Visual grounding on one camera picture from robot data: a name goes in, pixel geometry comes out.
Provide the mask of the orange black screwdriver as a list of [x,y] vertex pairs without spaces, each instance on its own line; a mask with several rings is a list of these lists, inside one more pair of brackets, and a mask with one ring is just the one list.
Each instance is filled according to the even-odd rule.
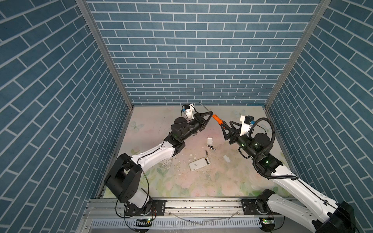
[[[209,111],[209,109],[208,109],[206,106],[204,106],[201,102],[200,102],[200,105],[201,105],[204,109],[206,109],[207,111]],[[225,124],[224,121],[223,121],[222,119],[220,119],[216,114],[213,114],[212,118],[215,119],[216,122],[217,122],[220,126],[222,126],[222,125]]]

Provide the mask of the grey white remote control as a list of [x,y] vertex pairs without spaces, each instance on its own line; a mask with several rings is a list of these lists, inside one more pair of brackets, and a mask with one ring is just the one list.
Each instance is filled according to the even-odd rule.
[[207,157],[204,157],[189,163],[189,168],[191,171],[196,171],[208,165],[210,165],[210,160]]

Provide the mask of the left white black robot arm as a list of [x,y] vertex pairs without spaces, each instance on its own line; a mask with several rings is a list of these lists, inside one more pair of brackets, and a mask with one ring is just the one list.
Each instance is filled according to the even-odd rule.
[[141,176],[156,164],[176,156],[185,147],[185,141],[205,129],[213,112],[199,113],[184,118],[178,117],[171,132],[157,146],[140,154],[121,154],[105,178],[105,185],[120,203],[130,202],[142,212],[151,208],[149,191],[139,188]]

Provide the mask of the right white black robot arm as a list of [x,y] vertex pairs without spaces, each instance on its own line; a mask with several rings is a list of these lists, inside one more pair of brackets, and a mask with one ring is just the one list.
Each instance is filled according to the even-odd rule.
[[278,213],[313,233],[358,233],[354,208],[347,202],[338,203],[296,176],[279,159],[271,155],[275,142],[274,124],[266,117],[242,123],[217,118],[224,139],[237,143],[245,159],[251,159],[255,171],[288,191],[299,203],[288,201],[274,191],[265,189],[256,198],[261,214]]

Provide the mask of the right controller board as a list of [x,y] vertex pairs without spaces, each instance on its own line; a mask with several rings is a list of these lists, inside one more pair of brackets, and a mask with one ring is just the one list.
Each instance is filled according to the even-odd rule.
[[260,217],[260,229],[265,233],[271,233],[275,229],[275,220],[270,217]]

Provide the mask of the controller board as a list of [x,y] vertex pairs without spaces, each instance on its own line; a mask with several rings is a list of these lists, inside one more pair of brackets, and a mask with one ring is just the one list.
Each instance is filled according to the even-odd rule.
[[260,229],[265,233],[271,233],[275,229],[275,220],[270,217],[260,217]]
[[152,219],[135,219],[133,229],[136,233],[146,233],[152,227],[153,220]]

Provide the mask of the white vented strip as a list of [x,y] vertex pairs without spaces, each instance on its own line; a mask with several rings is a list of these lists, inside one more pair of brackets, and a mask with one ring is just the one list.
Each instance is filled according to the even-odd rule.
[[[94,219],[91,229],[133,229],[133,219]],[[205,219],[205,218],[157,218],[153,221],[150,230],[179,230],[203,228],[260,228],[258,217],[239,217],[230,219]]]

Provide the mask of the left controller board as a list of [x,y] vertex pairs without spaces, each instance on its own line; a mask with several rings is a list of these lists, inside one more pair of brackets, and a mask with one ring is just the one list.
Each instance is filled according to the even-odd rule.
[[135,219],[133,229],[136,233],[146,233],[152,227],[153,220],[152,219]]

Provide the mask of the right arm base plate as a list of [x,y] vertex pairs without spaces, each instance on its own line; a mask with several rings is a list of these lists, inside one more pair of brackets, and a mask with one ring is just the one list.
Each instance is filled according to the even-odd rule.
[[245,215],[279,215],[279,213],[271,211],[264,201],[245,198],[240,202]]

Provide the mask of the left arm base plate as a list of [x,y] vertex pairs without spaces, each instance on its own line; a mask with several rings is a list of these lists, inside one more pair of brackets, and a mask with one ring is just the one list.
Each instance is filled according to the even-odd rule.
[[155,211],[153,215],[163,216],[165,214],[166,203],[166,200],[152,200],[151,202],[147,202],[144,207],[142,205],[137,207],[133,203],[128,203],[125,209],[125,216],[149,216],[152,211]]

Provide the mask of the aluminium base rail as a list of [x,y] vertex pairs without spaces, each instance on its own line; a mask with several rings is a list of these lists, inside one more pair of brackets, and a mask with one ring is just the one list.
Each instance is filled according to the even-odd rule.
[[[256,199],[254,197],[245,197],[247,199]],[[242,209],[241,199],[245,198],[154,198],[154,200],[166,200],[166,209],[163,216],[149,216],[157,218],[162,217],[206,217],[206,218],[229,218],[229,217],[274,217],[276,215],[245,215]],[[301,225],[313,220],[317,216],[309,208],[303,206],[294,198],[282,198],[271,196],[267,204],[273,212],[279,213]],[[94,218],[115,218],[122,219],[125,216],[127,204],[120,203],[116,199],[91,199],[85,209],[83,219],[92,220]]]

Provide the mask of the left aluminium corner post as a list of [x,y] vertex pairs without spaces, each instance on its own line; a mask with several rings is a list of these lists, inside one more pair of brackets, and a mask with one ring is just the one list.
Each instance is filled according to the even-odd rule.
[[116,82],[126,104],[128,105],[130,111],[133,110],[134,106],[129,98],[129,95],[128,93],[126,92],[125,90],[125,87],[123,85],[123,82],[120,78],[120,75],[117,71],[117,68],[115,67],[115,64],[113,62],[113,59],[108,51],[108,48],[105,44],[105,41],[100,33],[100,30],[97,26],[97,23],[95,22],[95,19],[93,17],[93,14],[87,4],[86,1],[84,0],[76,0],[76,3],[77,3],[77,6],[78,8],[80,9],[82,15],[83,15],[83,18],[84,20],[86,21],[91,33],[92,33],[92,36],[96,42],[96,44],[98,45],[98,48],[99,50],[101,51],[102,53],[102,56],[114,78],[114,81]]

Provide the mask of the aluminium corner post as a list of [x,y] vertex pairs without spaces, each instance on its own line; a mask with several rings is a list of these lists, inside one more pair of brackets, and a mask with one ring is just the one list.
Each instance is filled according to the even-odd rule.
[[300,37],[298,43],[296,44],[294,51],[291,53],[287,64],[284,66],[283,72],[279,76],[269,98],[265,102],[265,106],[264,106],[265,112],[269,112],[270,106],[274,102],[278,92],[280,91],[282,85],[284,84],[285,80],[290,74],[290,71],[294,67],[297,59],[299,58],[301,52],[305,48],[313,31],[315,30],[316,26],[318,25],[319,21],[321,20],[323,14],[325,13],[330,3],[331,3],[331,0],[321,0],[319,4],[317,5],[314,14],[312,15],[309,23],[305,27],[305,30],[302,36]]
[[98,45],[98,48],[99,50],[101,51],[102,53],[102,56],[114,78],[114,81],[116,82],[126,104],[128,105],[130,111],[133,110],[134,106],[129,98],[129,95],[128,93],[126,92],[125,90],[125,87],[123,85],[123,82],[120,78],[120,75],[117,71],[117,68],[115,67],[115,64],[113,62],[113,59],[108,51],[108,48],[105,44],[105,41],[100,33],[100,30],[97,26],[97,23],[95,22],[95,19],[93,17],[93,14],[87,4],[86,1],[84,0],[76,0],[76,3],[77,3],[77,6],[78,8],[80,9],[82,15],[83,15],[83,18],[84,20],[86,21],[91,33],[92,33],[92,36],[96,42],[96,44]]

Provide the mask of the right aluminium corner post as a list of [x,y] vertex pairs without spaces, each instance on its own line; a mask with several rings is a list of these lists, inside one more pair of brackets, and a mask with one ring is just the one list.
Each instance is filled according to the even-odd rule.
[[290,74],[290,71],[294,67],[297,59],[299,58],[301,52],[305,48],[313,31],[315,30],[316,26],[318,25],[319,21],[321,20],[323,14],[325,13],[330,3],[331,3],[331,0],[321,0],[319,4],[317,5],[314,14],[312,15],[309,23],[305,27],[305,30],[302,36],[300,37],[298,43],[296,44],[294,51],[291,53],[287,64],[284,66],[283,72],[279,76],[269,98],[265,102],[265,106],[264,106],[265,112],[269,112],[270,106],[274,102],[278,92],[280,91],[282,85],[284,84],[285,80]]

